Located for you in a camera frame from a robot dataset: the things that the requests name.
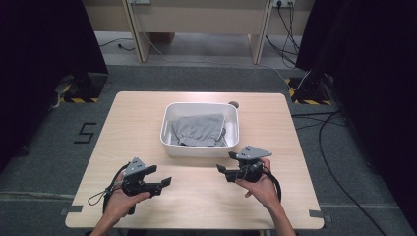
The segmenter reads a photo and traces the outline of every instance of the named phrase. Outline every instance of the black curtain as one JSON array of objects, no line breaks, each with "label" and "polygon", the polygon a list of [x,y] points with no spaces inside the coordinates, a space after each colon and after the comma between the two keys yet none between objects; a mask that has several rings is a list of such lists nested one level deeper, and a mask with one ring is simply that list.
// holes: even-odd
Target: black curtain
[{"label": "black curtain", "polygon": [[415,0],[316,0],[297,60],[333,75],[354,134],[415,232],[416,12]]},{"label": "black curtain", "polygon": [[107,74],[81,0],[0,1],[0,167],[17,154],[68,75]]}]

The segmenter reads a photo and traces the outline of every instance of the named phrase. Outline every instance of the electrical cable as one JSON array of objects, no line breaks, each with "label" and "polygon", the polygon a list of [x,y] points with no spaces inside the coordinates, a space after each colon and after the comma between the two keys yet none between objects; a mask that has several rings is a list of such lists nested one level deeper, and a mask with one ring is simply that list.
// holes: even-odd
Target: electrical cable
[{"label": "electrical cable", "polygon": [[361,205],[349,193],[347,193],[347,191],[344,189],[344,187],[340,184],[340,182],[337,180],[336,176],[334,175],[333,171],[331,170],[331,168],[328,164],[328,160],[326,159],[325,153],[323,151],[323,146],[322,146],[322,131],[323,131],[323,127],[326,125],[326,123],[331,119],[331,117],[333,115],[335,115],[337,113],[339,113],[339,111],[335,111],[332,114],[330,114],[329,117],[326,119],[326,121],[323,123],[323,125],[320,127],[320,130],[319,130],[319,148],[320,148],[320,153],[322,155],[323,161],[326,165],[326,168],[328,169],[329,174],[331,175],[331,177],[333,178],[333,180],[335,181],[337,186],[340,188],[340,190],[365,214],[365,216],[367,216],[369,218],[369,220],[371,220],[371,222],[377,227],[377,229],[380,231],[380,233],[385,236],[386,233],[380,227],[380,225],[374,220],[374,218],[372,218],[372,216],[370,214],[368,214],[361,207]]},{"label": "electrical cable", "polygon": [[334,111],[330,111],[330,112],[316,112],[316,113],[305,113],[305,114],[293,114],[291,115],[291,117],[298,117],[298,116],[315,116],[315,115],[331,115],[333,114]]},{"label": "electrical cable", "polygon": [[280,2],[280,1],[278,1],[278,3],[277,3],[278,15],[279,15],[279,17],[281,18],[282,23],[284,24],[284,26],[285,26],[285,30],[286,30],[286,32],[287,32],[287,37],[285,38],[285,42],[284,42],[284,45],[283,45],[282,50],[280,50],[280,49],[279,49],[279,48],[277,48],[276,46],[272,45],[272,44],[271,44],[271,42],[270,42],[270,40],[268,39],[268,37],[267,37],[267,40],[268,40],[269,44],[271,44],[272,48],[273,48],[275,51],[276,51],[276,49],[278,49],[278,51],[277,51],[277,52],[278,52],[278,54],[279,54],[279,55],[281,55],[281,58],[282,58],[282,63],[283,63],[286,67],[288,67],[288,68],[294,68],[293,66],[290,66],[290,65],[288,65],[288,64],[285,62],[285,60],[286,60],[286,61],[288,61],[289,63],[291,63],[292,65],[294,65],[294,66],[295,66],[295,62],[294,62],[293,60],[289,59],[289,57],[287,57],[287,56],[285,55],[285,52],[287,52],[287,51],[285,51],[285,47],[286,47],[286,45],[287,45],[287,43],[288,43],[288,40],[290,40],[290,41],[292,42],[292,45],[293,45],[293,47],[294,47],[294,51],[295,51],[295,53],[291,53],[291,54],[293,54],[293,55],[298,55],[298,50],[299,50],[299,46],[298,46],[297,42],[295,41],[294,36],[293,36],[293,32],[292,32],[292,25],[293,25],[293,21],[294,21],[294,5],[292,4],[292,2],[288,2],[288,6],[289,6],[289,14],[290,14],[290,19],[289,19],[289,27],[287,26],[287,23],[284,21],[284,19],[283,19],[282,15],[281,15],[281,12],[280,12],[280,6],[281,6],[281,2]]},{"label": "electrical cable", "polygon": [[126,48],[126,47],[124,47],[124,46],[122,46],[122,44],[117,44],[117,46],[119,47],[119,48],[123,48],[123,49],[125,49],[126,51],[133,51],[133,50],[135,50],[135,47],[134,48]]},{"label": "electrical cable", "polygon": [[106,42],[106,43],[104,43],[104,44],[100,44],[99,46],[100,46],[100,47],[102,47],[102,46],[108,45],[108,44],[110,44],[110,43],[112,43],[112,42],[115,42],[115,41],[118,41],[118,40],[133,40],[133,38],[125,38],[125,37],[121,37],[121,38],[117,38],[117,39],[114,39],[114,40],[108,41],[108,42]]},{"label": "electrical cable", "polygon": [[[307,125],[307,126],[303,126],[303,127],[296,128],[295,130],[297,130],[297,131],[298,130],[302,130],[302,129],[306,129],[306,128],[310,128],[310,127],[315,127],[315,126],[321,125],[321,124],[323,124],[325,122],[325,120],[317,119],[317,118],[312,118],[312,117],[307,117],[307,116],[297,116],[297,117],[293,117],[293,118],[302,118],[302,119],[310,119],[310,120],[320,121],[319,123],[316,123],[314,125]],[[333,117],[331,119],[337,119],[337,118],[343,118],[343,117],[339,116],[339,117]],[[334,123],[334,122],[330,122],[330,121],[328,121],[328,123],[330,123],[332,125],[336,125],[336,126],[341,126],[341,127],[347,127],[347,126],[349,126],[349,124],[347,124],[347,123],[345,123],[345,124],[338,124],[338,123]]]},{"label": "electrical cable", "polygon": [[310,75],[310,72],[311,72],[311,71],[308,71],[308,72],[306,73],[306,75],[304,75],[303,79],[301,79],[301,82],[300,82],[300,84],[298,85],[298,87],[297,87],[297,88],[290,88],[290,89],[292,89],[293,91],[298,90],[298,89],[301,87],[301,85],[303,85],[303,83],[304,83],[304,81],[306,80],[306,78]]}]

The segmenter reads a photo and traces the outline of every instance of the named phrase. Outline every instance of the black cable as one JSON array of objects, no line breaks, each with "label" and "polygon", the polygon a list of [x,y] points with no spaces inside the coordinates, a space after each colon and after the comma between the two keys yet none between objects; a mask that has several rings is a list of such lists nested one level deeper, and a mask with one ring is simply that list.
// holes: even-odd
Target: black cable
[{"label": "black cable", "polygon": [[322,127],[320,127],[320,130],[319,130],[319,148],[320,148],[320,153],[322,155],[323,161],[325,162],[325,165],[326,165],[326,168],[328,169],[328,172],[330,173],[331,177],[333,178],[333,180],[335,181],[337,186],[340,188],[340,190],[365,214],[365,216],[367,216],[371,220],[371,222],[378,228],[380,233],[385,236],[386,233],[380,227],[380,225],[378,225],[378,223],[374,220],[374,218],[372,218],[372,216],[370,214],[368,214],[349,193],[347,193],[347,191],[343,188],[343,186],[337,180],[336,176],[334,175],[333,171],[331,170],[331,168],[328,165],[328,161],[325,157],[325,153],[324,153],[323,147],[322,147],[322,130],[323,130],[323,127],[326,125],[326,123],[331,119],[331,117],[333,115],[337,114],[338,112],[339,111],[335,111],[333,114],[329,115],[329,117],[326,119],[326,121],[323,123]]},{"label": "black cable", "polygon": [[331,111],[331,112],[317,112],[317,113],[305,113],[305,114],[293,114],[291,117],[298,117],[298,116],[312,116],[312,115],[331,115],[334,112],[338,111]]},{"label": "black cable", "polygon": [[102,47],[102,46],[108,45],[108,44],[110,44],[112,42],[115,42],[115,41],[118,41],[118,40],[133,40],[133,38],[117,38],[117,39],[111,40],[109,42],[106,42],[104,44],[100,44],[99,46]]},{"label": "black cable", "polygon": [[[307,125],[307,126],[299,127],[299,128],[296,128],[295,130],[302,130],[302,129],[305,129],[305,128],[315,127],[315,126],[321,125],[325,122],[325,120],[312,118],[312,117],[297,116],[297,117],[294,117],[294,118],[303,118],[303,119],[310,119],[310,120],[320,121],[319,123],[316,123],[314,125]],[[339,117],[332,117],[331,119],[337,119],[337,118],[342,118],[342,117],[340,117],[340,116]],[[328,123],[330,123],[332,125],[336,125],[336,126],[342,126],[342,127],[349,126],[349,124],[347,124],[347,123],[346,124],[338,124],[338,123],[334,123],[334,122],[330,122],[330,121],[328,121]]]},{"label": "black cable", "polygon": [[[284,42],[284,46],[282,47],[283,49],[285,49],[285,46],[286,46],[286,43],[288,42],[288,36],[285,38],[285,42]],[[295,66],[295,62],[294,61],[289,61],[289,62],[291,62],[291,64],[293,64],[294,66]],[[286,63],[285,63],[285,61],[284,61],[284,57],[282,57],[282,63],[286,66],[286,67],[288,67],[288,68],[291,68],[291,69],[294,69],[295,67],[291,67],[291,66],[288,66]]]},{"label": "black cable", "polygon": [[277,46],[275,46],[270,40],[269,40],[269,37],[268,36],[266,36],[266,39],[267,39],[267,41],[269,42],[269,44],[270,44],[270,46],[272,47],[272,49],[276,52],[276,53],[278,53],[282,58],[285,58],[287,61],[289,61],[289,62],[291,62],[292,64],[294,64],[295,65],[295,62],[293,61],[293,60],[291,60],[291,58],[289,58],[287,55],[285,55],[284,54],[284,52],[286,52],[286,53],[290,53],[290,54],[293,54],[293,55],[297,55],[297,54],[294,54],[294,53],[292,53],[292,52],[288,52],[288,51],[285,51],[285,50],[282,50],[282,49],[280,49],[280,48],[278,48]]},{"label": "black cable", "polygon": [[285,30],[286,30],[286,32],[287,32],[287,38],[289,38],[290,39],[290,41],[295,45],[295,44],[297,44],[296,42],[295,42],[295,40],[294,40],[294,38],[293,38],[293,36],[292,36],[292,33],[290,32],[290,30],[288,29],[288,26],[287,26],[287,24],[286,24],[286,22],[284,21],[284,19],[282,18],[282,15],[281,15],[281,11],[279,11],[279,8],[278,8],[278,15],[279,15],[279,17],[281,18],[281,20],[282,20],[282,23],[284,24],[284,26],[285,26]]},{"label": "black cable", "polygon": [[126,48],[126,47],[124,47],[124,46],[122,46],[122,44],[117,44],[117,46],[119,47],[119,48],[123,48],[123,49],[125,49],[126,51],[133,51],[133,50],[135,50],[135,47],[134,48],[131,48],[131,49],[129,49],[129,48]]},{"label": "black cable", "polygon": [[279,47],[277,47],[277,46],[275,46],[270,40],[269,40],[269,37],[266,35],[265,36],[265,38],[267,39],[267,41],[269,42],[269,44],[270,44],[270,46],[272,46],[273,47],[273,49],[276,49],[276,50],[278,50],[279,52],[285,52],[285,53],[288,53],[288,54],[291,54],[291,55],[295,55],[295,56],[297,56],[298,54],[297,53],[295,53],[295,52],[290,52],[290,51],[285,51],[285,50],[282,50],[282,49],[280,49]]},{"label": "black cable", "polygon": [[295,9],[294,9],[294,3],[293,2],[289,2],[289,13],[290,13],[290,18],[289,18],[289,29],[291,32],[291,38],[293,39],[293,45],[294,45],[294,50],[298,53],[298,50],[300,49],[300,47],[298,46],[297,42],[294,39],[294,34],[292,33],[292,23],[294,22],[294,13],[295,13]]}]

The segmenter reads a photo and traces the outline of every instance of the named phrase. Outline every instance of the wooden table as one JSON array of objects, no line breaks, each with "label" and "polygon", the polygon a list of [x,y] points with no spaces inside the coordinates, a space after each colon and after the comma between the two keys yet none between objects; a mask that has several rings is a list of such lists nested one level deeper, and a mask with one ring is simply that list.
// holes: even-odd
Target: wooden table
[{"label": "wooden table", "polygon": [[147,229],[273,229],[266,209],[246,190],[227,183],[216,164],[236,169],[230,158],[171,157],[165,153],[160,129],[166,106],[172,102],[237,101],[240,142],[272,152],[272,173],[280,181],[282,204],[296,229],[319,229],[322,218],[309,210],[320,210],[310,174],[288,110],[278,93],[235,92],[147,92],[123,91],[117,94],[73,206],[69,227],[95,227],[101,217],[102,201],[96,206],[88,198],[104,190],[117,170],[133,157],[157,171],[145,181],[160,182],[172,176],[171,185],[161,196],[136,206],[136,213],[120,220],[115,227]]}]

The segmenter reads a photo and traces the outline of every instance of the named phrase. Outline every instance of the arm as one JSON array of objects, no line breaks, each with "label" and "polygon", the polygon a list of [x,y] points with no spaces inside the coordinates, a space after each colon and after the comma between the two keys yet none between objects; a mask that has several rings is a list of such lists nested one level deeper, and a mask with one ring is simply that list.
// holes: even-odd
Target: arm
[{"label": "arm", "polygon": [[[264,164],[264,167],[270,170],[270,161],[268,159],[260,158],[260,161]],[[295,235],[285,210],[279,202],[275,186],[268,176],[263,174],[257,183],[237,180],[236,184],[248,190],[248,193],[245,195],[246,198],[253,195],[268,210],[275,226],[276,233],[279,236]]]},{"label": "arm", "polygon": [[108,200],[107,207],[101,220],[97,223],[90,236],[105,236],[113,226],[119,222],[120,218],[128,214],[129,209],[145,199],[150,197],[150,193],[140,193],[129,197],[119,188],[113,192]]}]

